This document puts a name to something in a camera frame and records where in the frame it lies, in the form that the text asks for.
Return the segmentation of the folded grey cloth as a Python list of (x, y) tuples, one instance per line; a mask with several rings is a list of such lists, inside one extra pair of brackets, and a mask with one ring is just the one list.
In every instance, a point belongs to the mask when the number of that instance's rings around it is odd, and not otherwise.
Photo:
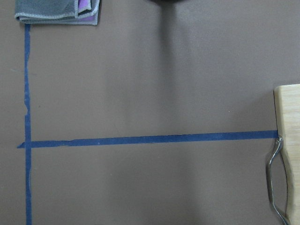
[(100, 0), (16, 0), (15, 19), (24, 24), (97, 25)]

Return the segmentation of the wooden cutting board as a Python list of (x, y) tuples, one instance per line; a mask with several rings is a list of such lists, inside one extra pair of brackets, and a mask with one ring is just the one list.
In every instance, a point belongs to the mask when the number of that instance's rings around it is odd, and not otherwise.
[(278, 135), (283, 138), (282, 156), (287, 180), (286, 217), (300, 223), (300, 85), (274, 89)]

